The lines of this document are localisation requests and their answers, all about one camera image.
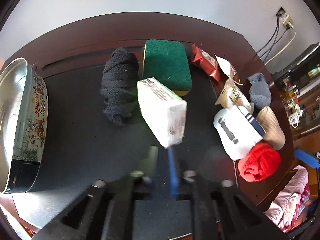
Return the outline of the pink floral snack packet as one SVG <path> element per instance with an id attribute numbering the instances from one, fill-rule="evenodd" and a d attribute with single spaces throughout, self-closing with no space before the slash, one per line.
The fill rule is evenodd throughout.
<path id="1" fill-rule="evenodd" d="M 223 57 L 219 57 L 217 55 L 215 55 L 216 60 L 219 64 L 220 69 L 222 70 L 222 72 L 229 77 L 230 79 L 232 79 L 234 81 L 234 83 L 236 83 L 237 85 L 243 86 L 240 77 L 237 73 L 237 71 L 235 70 L 235 68 L 233 67 L 233 65 L 227 61 L 226 59 L 224 59 Z"/>

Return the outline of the black monitor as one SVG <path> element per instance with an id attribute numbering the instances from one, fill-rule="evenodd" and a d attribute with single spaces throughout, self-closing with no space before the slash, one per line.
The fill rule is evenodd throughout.
<path id="1" fill-rule="evenodd" d="M 296 82 L 311 70 L 319 67 L 319 50 L 319 42 L 310 45 L 287 67 L 271 75 L 274 83 L 281 86 L 287 78 L 291 82 Z"/>

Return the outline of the red sock roll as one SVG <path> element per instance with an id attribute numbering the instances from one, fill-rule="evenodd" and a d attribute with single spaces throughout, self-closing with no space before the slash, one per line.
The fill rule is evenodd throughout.
<path id="1" fill-rule="evenodd" d="M 257 143 L 238 162 L 240 176 L 247 182 L 262 181 L 276 172 L 281 164 L 280 154 L 265 142 Z"/>

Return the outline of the clear oat snack packet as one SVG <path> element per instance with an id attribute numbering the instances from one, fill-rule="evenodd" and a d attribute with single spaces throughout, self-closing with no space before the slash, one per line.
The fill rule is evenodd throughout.
<path id="1" fill-rule="evenodd" d="M 225 82 L 224 88 L 217 98 L 215 105 L 221 105 L 223 108 L 231 108 L 234 105 L 244 106 L 250 114 L 254 111 L 254 104 L 247 100 L 243 92 L 230 78 Z"/>

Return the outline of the white tissue pack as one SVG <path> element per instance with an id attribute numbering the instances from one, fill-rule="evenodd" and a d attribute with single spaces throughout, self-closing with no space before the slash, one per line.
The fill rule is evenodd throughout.
<path id="1" fill-rule="evenodd" d="M 137 82 L 142 117 L 158 142 L 169 148 L 182 142 L 187 102 L 155 78 Z"/>

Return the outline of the grey sock roll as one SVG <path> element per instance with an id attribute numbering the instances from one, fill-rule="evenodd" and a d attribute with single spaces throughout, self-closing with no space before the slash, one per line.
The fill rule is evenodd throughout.
<path id="1" fill-rule="evenodd" d="M 271 104 L 272 95 L 268 83 L 262 73 L 255 73 L 247 78 L 251 84 L 249 97 L 257 109 L 263 109 Z"/>

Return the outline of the wall socket with plugs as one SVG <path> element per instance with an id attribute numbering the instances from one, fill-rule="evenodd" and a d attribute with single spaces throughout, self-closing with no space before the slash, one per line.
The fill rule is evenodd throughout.
<path id="1" fill-rule="evenodd" d="M 276 13 L 277 18 L 279 19 L 279 22 L 286 27 L 286 29 L 293 29 L 293 20 L 291 16 L 286 12 L 286 10 L 283 7 L 280 7 L 279 10 Z"/>

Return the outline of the red snack packet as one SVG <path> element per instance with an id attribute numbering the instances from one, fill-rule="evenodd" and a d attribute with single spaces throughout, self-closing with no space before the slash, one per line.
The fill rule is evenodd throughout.
<path id="1" fill-rule="evenodd" d="M 197 47 L 195 44 L 191 45 L 189 54 L 189 61 L 197 64 L 204 72 L 211 76 L 215 81 L 220 81 L 219 64 L 215 58 L 210 54 Z"/>

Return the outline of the green yellow sponge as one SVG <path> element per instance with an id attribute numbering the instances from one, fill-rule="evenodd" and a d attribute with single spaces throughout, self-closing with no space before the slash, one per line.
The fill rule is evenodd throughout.
<path id="1" fill-rule="evenodd" d="M 177 95 L 187 95 L 192 88 L 192 80 L 185 46 L 177 41 L 147 40 L 142 78 L 151 77 Z"/>

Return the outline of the round cookie tin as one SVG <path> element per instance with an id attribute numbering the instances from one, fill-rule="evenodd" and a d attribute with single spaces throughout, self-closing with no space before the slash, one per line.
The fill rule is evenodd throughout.
<path id="1" fill-rule="evenodd" d="M 1 73 L 1 194 L 27 192 L 35 183 L 47 122 L 46 84 L 17 58 Z"/>

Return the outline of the beige knitted sock roll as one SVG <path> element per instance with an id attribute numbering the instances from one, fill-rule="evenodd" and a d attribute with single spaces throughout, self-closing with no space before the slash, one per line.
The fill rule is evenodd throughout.
<path id="1" fill-rule="evenodd" d="M 263 140 L 276 151 L 282 149 L 286 141 L 285 134 L 272 109 L 269 106 L 264 107 L 256 119 L 265 131 Z"/>

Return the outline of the pink floral cloth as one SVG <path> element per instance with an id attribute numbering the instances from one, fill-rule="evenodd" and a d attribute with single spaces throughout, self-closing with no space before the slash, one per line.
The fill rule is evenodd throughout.
<path id="1" fill-rule="evenodd" d="M 296 226 L 305 203 L 310 199 L 307 169 L 297 165 L 293 170 L 296 171 L 295 175 L 264 212 L 282 232 L 288 232 Z"/>

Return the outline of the white striped sock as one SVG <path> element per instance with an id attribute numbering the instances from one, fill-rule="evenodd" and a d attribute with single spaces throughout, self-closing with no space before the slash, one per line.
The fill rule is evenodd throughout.
<path id="1" fill-rule="evenodd" d="M 218 111 L 213 125 L 223 148 L 236 161 L 248 155 L 249 151 L 263 139 L 265 130 L 244 106 L 232 106 Z"/>

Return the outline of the black knitted sock roll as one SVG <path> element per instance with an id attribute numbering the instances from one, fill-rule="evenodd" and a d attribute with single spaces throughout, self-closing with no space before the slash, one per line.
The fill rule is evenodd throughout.
<path id="1" fill-rule="evenodd" d="M 123 47 L 113 51 L 105 64 L 100 89 L 105 104 L 103 113 L 117 126 L 126 124 L 138 105 L 138 70 L 135 54 Z"/>

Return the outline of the white blue mug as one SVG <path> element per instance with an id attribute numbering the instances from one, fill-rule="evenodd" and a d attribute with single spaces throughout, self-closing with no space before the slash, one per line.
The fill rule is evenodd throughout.
<path id="1" fill-rule="evenodd" d="M 301 117 L 301 114 L 299 112 L 295 111 L 294 113 L 292 113 L 289 116 L 289 124 L 293 128 L 297 128 L 299 126 L 299 123 L 300 123 L 300 117 Z"/>

